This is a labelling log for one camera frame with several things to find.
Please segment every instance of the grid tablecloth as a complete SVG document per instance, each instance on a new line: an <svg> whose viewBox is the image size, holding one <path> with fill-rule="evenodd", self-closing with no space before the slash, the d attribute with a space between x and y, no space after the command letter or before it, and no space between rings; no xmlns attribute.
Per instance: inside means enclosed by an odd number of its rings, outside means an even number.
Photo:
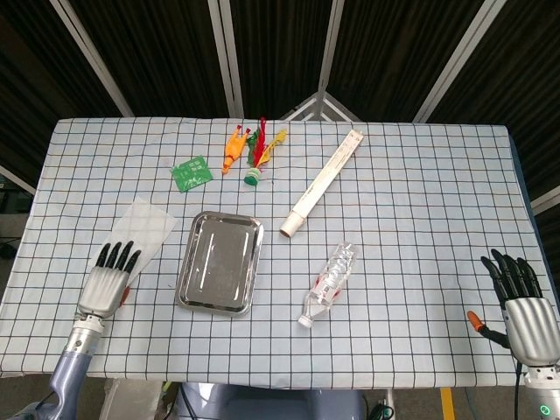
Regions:
<svg viewBox="0 0 560 420"><path fill-rule="evenodd" d="M73 119L56 126L0 310L3 375L53 371L88 258L135 197L179 219L107 322L90 375L285 388L513 384L508 351L473 332L475 310L504 331L490 248L522 256L555 305L504 127L269 122L288 129L257 188L246 158L221 176L235 126L256 121ZM354 128L365 138L290 240L291 207ZM207 159L214 180L179 192L170 169ZM239 318L174 304L193 216L246 214L265 229L251 311ZM296 320L338 242L360 257L311 331Z"/></svg>

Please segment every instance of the bottle cap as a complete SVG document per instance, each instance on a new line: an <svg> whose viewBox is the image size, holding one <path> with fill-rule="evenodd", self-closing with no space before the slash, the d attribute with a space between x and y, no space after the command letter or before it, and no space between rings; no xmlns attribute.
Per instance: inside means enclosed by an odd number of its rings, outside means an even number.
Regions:
<svg viewBox="0 0 560 420"><path fill-rule="evenodd" d="M305 219L303 217L292 211L290 212L290 214L288 214L288 217L286 217L286 220L280 227L280 232L291 238L298 231L298 229L301 228L301 225L304 224L304 221Z"/></svg>
<svg viewBox="0 0 560 420"><path fill-rule="evenodd" d="M302 315L301 317L299 317L297 322L299 324L301 324L302 326L304 326L305 328L311 328L312 324L313 324L313 320L309 317L306 317L305 315Z"/></svg>

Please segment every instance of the rubber chicken toy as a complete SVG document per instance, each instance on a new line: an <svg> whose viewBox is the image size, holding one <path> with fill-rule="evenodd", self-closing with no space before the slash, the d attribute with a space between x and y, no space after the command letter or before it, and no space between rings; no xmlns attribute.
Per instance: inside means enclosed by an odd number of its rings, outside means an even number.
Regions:
<svg viewBox="0 0 560 420"><path fill-rule="evenodd" d="M221 173L226 174L229 172L229 167L235 162L239 156L242 155L243 147L247 142L247 136L251 129L246 129L242 136L239 135L242 126L238 125L226 144L226 158L224 159L224 167Z"/></svg>

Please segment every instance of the plastic water bottle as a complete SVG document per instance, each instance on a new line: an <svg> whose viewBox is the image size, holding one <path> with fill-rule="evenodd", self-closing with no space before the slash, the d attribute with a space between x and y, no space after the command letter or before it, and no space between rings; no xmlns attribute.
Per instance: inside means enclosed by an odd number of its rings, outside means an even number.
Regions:
<svg viewBox="0 0 560 420"><path fill-rule="evenodd" d="M313 320L320 313L331 309L334 300L352 272L352 265L355 260L355 246L349 242L339 244L326 266L317 276L315 285L305 297L304 313L297 321L299 324L311 328Z"/></svg>

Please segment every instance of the metal tray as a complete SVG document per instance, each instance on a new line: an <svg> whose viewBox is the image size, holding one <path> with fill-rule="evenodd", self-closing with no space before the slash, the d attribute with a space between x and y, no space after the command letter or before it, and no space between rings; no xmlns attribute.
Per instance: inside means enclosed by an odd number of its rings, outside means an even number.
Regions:
<svg viewBox="0 0 560 420"><path fill-rule="evenodd" d="M241 315L253 299L263 225L237 214L202 212L192 221L175 300L191 310Z"/></svg>

